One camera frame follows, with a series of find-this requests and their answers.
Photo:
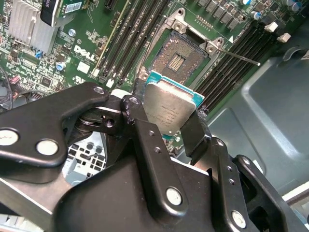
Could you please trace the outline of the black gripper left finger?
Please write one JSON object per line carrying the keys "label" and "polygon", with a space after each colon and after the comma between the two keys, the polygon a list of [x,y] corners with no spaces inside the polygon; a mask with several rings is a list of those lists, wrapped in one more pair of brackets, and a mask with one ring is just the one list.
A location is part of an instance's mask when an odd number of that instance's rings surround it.
{"label": "black gripper left finger", "polygon": [[157,125],[141,101],[121,99],[86,82],[0,115],[0,175],[32,184],[55,181],[68,157],[77,121],[95,111],[102,117],[90,131],[118,138],[109,150],[106,171],[134,159],[147,207],[153,218],[181,219],[189,202]]}

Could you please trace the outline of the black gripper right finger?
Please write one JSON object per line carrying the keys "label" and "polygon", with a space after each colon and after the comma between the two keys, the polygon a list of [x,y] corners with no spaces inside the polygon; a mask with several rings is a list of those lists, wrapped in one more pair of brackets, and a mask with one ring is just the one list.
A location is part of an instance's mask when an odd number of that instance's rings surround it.
{"label": "black gripper right finger", "polygon": [[211,177],[214,228],[223,232],[297,232],[299,219],[248,157],[231,157],[194,111],[181,128],[191,165]]}

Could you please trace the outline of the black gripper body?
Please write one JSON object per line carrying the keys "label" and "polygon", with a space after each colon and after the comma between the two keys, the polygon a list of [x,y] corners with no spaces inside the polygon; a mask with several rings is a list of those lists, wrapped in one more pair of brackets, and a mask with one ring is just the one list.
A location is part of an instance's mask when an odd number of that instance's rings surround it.
{"label": "black gripper body", "polygon": [[148,212],[134,158],[127,158],[71,188],[54,210],[56,232],[213,232],[210,177],[172,161],[189,201],[176,225]]}

